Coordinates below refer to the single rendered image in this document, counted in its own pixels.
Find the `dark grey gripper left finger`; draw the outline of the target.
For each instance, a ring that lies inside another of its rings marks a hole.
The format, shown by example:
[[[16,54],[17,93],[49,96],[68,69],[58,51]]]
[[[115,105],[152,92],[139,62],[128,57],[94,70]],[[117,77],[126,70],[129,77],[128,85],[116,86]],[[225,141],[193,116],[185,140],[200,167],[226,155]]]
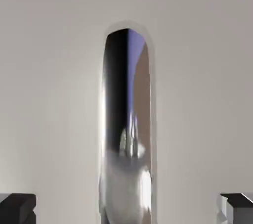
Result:
[[[37,224],[33,193],[0,193],[0,224]]]

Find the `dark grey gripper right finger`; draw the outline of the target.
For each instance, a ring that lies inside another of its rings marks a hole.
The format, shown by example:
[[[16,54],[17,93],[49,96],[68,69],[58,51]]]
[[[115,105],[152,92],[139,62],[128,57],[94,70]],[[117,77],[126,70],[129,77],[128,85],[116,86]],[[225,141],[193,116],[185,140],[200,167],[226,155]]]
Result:
[[[253,192],[220,193],[216,224],[253,224]]]

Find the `pale grey drawer front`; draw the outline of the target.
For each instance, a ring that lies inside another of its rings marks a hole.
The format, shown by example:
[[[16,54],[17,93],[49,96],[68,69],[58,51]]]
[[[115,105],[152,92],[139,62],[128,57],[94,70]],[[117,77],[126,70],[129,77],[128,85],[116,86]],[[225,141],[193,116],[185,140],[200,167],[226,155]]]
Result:
[[[215,224],[253,191],[253,0],[0,0],[0,192],[36,194],[38,224],[98,224],[106,34],[146,34],[158,224]]]

